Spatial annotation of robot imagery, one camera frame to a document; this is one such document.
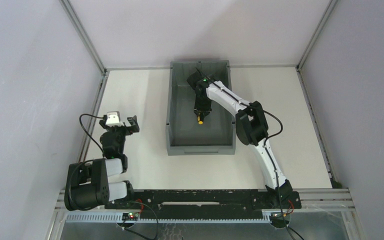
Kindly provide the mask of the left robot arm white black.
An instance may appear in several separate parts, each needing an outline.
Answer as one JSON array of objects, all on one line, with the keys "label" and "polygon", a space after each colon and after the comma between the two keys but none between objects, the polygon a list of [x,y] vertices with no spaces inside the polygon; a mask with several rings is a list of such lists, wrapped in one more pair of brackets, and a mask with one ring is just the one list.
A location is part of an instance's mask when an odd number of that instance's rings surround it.
[{"label": "left robot arm white black", "polygon": [[88,211],[115,200],[133,201],[134,189],[128,180],[109,182],[109,177],[127,172],[126,137],[140,131],[137,116],[128,117],[127,121],[129,126],[120,121],[116,112],[99,118],[105,129],[97,142],[102,158],[69,165],[64,193],[69,211]]}]

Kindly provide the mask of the black yellow handled screwdriver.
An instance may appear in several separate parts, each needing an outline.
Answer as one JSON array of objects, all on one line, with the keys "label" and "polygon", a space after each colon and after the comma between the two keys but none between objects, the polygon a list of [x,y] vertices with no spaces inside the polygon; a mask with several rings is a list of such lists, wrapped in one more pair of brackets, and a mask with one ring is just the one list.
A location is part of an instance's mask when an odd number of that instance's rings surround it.
[{"label": "black yellow handled screwdriver", "polygon": [[204,118],[203,118],[202,114],[199,114],[197,116],[197,122],[198,122],[199,125],[202,125],[204,123]]}]

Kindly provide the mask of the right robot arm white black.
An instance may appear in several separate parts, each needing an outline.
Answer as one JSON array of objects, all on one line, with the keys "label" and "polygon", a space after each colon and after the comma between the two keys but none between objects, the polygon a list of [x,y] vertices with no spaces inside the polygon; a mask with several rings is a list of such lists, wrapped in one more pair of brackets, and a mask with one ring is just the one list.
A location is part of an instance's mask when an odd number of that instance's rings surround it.
[{"label": "right robot arm white black", "polygon": [[244,100],[221,81],[204,76],[190,76],[187,83],[195,92],[194,113],[202,125],[211,112],[212,102],[218,103],[234,118],[236,136],[245,146],[252,146],[265,178],[265,187],[273,206],[282,206],[293,192],[290,181],[282,172],[270,146],[267,111],[258,101]]}]

